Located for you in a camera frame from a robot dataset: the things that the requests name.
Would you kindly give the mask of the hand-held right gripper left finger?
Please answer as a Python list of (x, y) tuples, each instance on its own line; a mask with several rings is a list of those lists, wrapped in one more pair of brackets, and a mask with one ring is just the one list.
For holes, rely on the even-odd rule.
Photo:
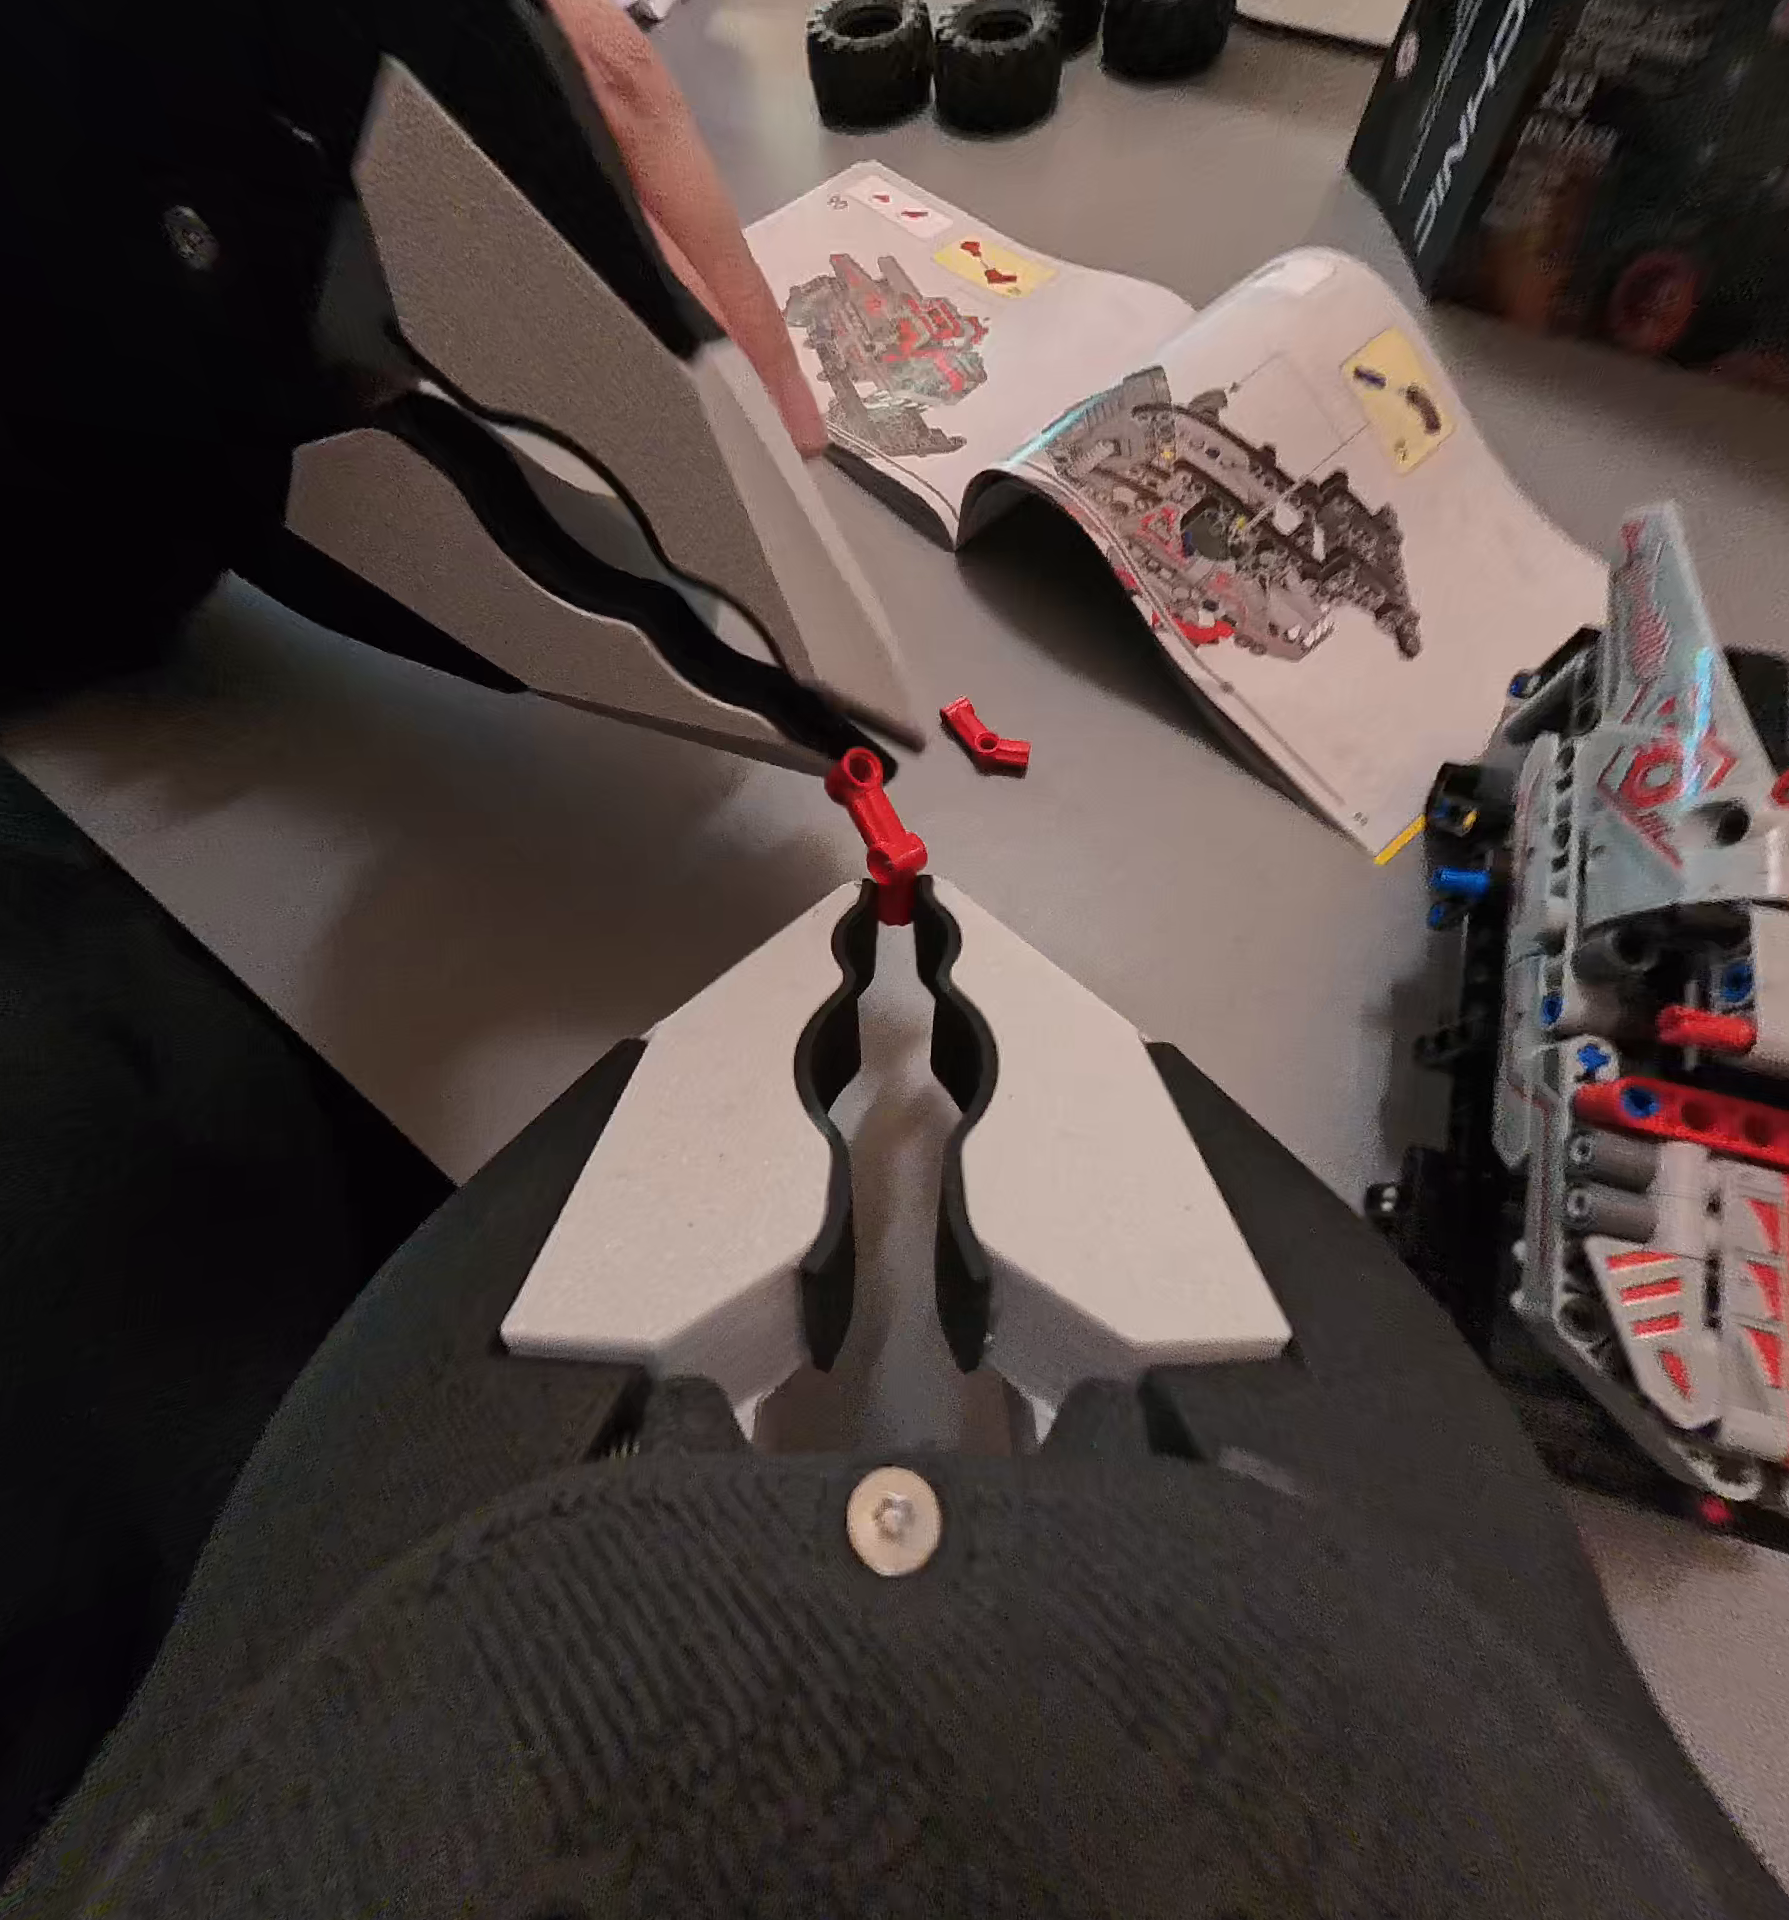
[(848, 1149), (875, 888), (839, 885), (641, 1040), (500, 1325), (650, 1377), (829, 1372), (853, 1310)]

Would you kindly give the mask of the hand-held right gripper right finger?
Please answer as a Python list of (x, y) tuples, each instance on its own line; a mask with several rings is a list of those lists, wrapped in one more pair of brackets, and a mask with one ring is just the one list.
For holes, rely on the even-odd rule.
[(1143, 1035), (960, 888), (912, 897), (929, 1068), (953, 1105), (935, 1310), (965, 1372), (1284, 1353), (1290, 1323)]

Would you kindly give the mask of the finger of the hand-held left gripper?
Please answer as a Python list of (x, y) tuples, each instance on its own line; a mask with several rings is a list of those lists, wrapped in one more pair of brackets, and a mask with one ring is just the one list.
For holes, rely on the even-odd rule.
[(352, 428), (477, 425), (629, 505), (723, 633), (907, 752), (925, 745), (875, 591), (763, 382), (612, 180), (568, 236), (399, 60), (352, 158)]
[(681, 584), (581, 464), (477, 425), (360, 427), (294, 452), (285, 529), (522, 690), (717, 752), (825, 775), (897, 758)]

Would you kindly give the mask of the grey red toy truck model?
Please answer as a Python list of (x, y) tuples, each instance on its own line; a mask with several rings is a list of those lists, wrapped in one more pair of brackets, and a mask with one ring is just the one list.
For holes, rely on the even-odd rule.
[(1789, 654), (1673, 505), (1423, 828), (1448, 1110), (1369, 1222), (1556, 1475), (1789, 1556)]

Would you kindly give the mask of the grey desk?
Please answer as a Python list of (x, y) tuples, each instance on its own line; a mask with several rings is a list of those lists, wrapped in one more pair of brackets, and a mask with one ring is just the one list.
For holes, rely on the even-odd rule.
[[(740, 215), (877, 157), (1027, 247), (1201, 304), (1320, 241), (1412, 296), (1341, 166), (1377, 60), (1239, 31), (1196, 88), (1088, 56), (1012, 140), (829, 132), (799, 4), (655, 31)], [(1459, 308), (1425, 320), (1487, 448), (1573, 538), (1682, 507), (1725, 635), (1789, 644), (1789, 401)], [(1256, 781), (1128, 622), (1096, 557), (1018, 507), (962, 558), (836, 467), (813, 481), (924, 700), (1033, 741), (986, 778), (938, 734), (899, 805), (943, 873), (1188, 1053), (1346, 1201), (1438, 1126), (1417, 856), (1372, 865)], [(461, 685), (227, 585), (157, 674), (0, 750), (452, 1179), (858, 870), (811, 781)], [(1789, 1557), (1575, 1503), (1626, 1642), (1789, 1890)]]

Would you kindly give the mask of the person's left hand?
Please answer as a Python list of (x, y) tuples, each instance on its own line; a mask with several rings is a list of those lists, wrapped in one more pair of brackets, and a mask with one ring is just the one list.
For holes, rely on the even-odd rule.
[(782, 316), (744, 239), (735, 203), (665, 61), (610, 2), (549, 2), (641, 211), (679, 285), (763, 382), (806, 460), (829, 448)]

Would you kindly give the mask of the building instruction booklet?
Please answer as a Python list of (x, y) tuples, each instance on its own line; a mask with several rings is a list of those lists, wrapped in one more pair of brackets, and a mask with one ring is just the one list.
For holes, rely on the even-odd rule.
[(1051, 509), (1197, 703), (1377, 864), (1513, 674), (1601, 622), (1601, 558), (1356, 257), (1296, 247), (1193, 308), (874, 163), (745, 241), (862, 488), (950, 551)]

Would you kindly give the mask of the black toy set box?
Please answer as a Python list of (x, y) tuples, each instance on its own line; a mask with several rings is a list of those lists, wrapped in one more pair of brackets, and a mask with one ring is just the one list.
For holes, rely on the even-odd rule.
[(1409, 4), (1347, 170), (1427, 298), (1789, 391), (1789, 2)]

